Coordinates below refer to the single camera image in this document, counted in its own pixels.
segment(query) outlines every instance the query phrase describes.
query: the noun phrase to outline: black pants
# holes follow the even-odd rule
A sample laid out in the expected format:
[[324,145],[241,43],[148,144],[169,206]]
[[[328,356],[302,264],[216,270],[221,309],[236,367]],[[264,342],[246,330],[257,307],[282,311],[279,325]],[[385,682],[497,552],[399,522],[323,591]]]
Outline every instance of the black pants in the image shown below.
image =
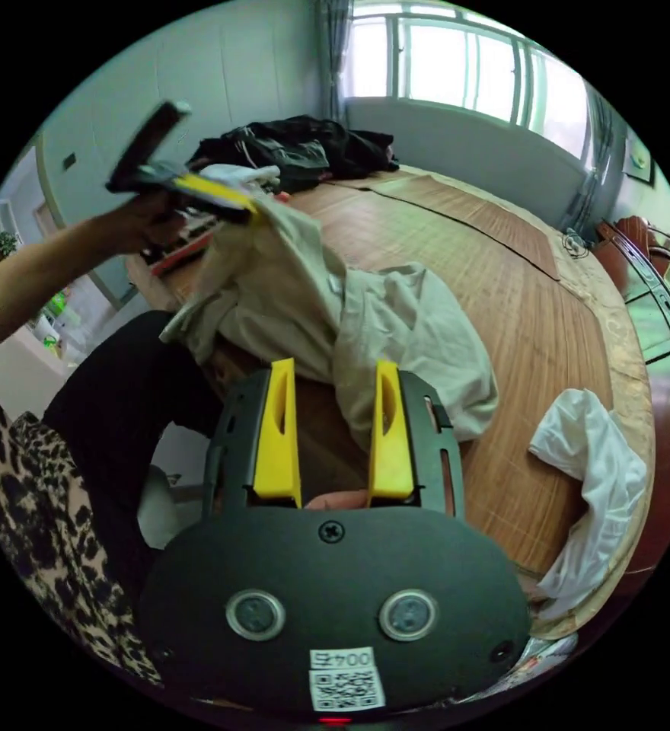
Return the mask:
[[76,369],[43,416],[71,450],[109,573],[133,604],[156,555],[142,538],[137,509],[162,433],[175,423],[212,437],[222,412],[190,352],[159,340],[170,318],[147,312],[120,328]]

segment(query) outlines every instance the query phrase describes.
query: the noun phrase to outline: red led light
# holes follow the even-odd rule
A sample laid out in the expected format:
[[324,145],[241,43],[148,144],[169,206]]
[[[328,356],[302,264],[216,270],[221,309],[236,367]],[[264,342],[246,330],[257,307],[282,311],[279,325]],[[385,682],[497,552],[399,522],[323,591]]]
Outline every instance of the red led light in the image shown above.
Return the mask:
[[337,728],[338,726],[344,727],[352,720],[352,718],[320,718],[320,723],[323,723],[325,726],[332,726],[333,728]]

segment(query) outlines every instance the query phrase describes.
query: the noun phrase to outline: curtain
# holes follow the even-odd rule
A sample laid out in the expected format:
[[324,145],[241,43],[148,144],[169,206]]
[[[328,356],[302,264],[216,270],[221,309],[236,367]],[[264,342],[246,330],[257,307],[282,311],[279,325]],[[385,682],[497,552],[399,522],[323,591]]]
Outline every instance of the curtain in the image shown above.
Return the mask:
[[353,23],[354,0],[317,0],[320,9],[324,113],[346,126],[342,74]]
[[588,82],[584,81],[584,83],[589,102],[594,164],[587,174],[581,190],[571,202],[560,228],[564,232],[568,228],[572,228],[584,238],[590,238],[591,232],[587,228],[591,223],[596,197],[609,169],[617,126],[615,112],[610,104]]

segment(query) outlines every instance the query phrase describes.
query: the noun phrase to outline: hand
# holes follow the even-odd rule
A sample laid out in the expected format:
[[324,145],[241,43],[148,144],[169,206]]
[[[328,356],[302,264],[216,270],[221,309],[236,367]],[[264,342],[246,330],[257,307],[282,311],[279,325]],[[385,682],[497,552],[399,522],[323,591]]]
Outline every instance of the hand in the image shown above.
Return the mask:
[[95,219],[99,244],[109,253],[137,254],[151,246],[167,248],[185,226],[171,208],[169,193],[145,193]]
[[342,493],[318,495],[310,500],[307,510],[357,510],[368,505],[367,490],[348,490]]

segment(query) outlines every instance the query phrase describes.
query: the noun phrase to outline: bed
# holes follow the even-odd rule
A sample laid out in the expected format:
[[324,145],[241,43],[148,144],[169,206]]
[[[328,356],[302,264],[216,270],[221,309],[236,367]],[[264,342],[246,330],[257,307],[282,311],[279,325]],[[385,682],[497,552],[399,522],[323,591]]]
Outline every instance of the bed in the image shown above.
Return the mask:
[[[649,380],[622,296],[591,254],[529,212],[467,184],[402,167],[368,180],[322,184],[292,206],[319,219],[324,243],[351,267],[378,270],[419,261],[451,288],[487,348],[500,405],[493,425],[461,445],[467,520],[518,567],[526,591],[545,574],[585,512],[580,484],[528,454],[528,443],[566,388],[594,391],[614,409],[650,480],[604,583],[573,611],[537,622],[562,637],[612,593],[637,544],[652,494],[655,436]],[[198,263],[163,279],[139,257],[130,279],[156,308],[173,311],[193,292]],[[221,341],[209,364],[215,388],[260,367]],[[298,383],[303,489],[307,497],[366,485],[368,456],[350,438],[333,389]]]

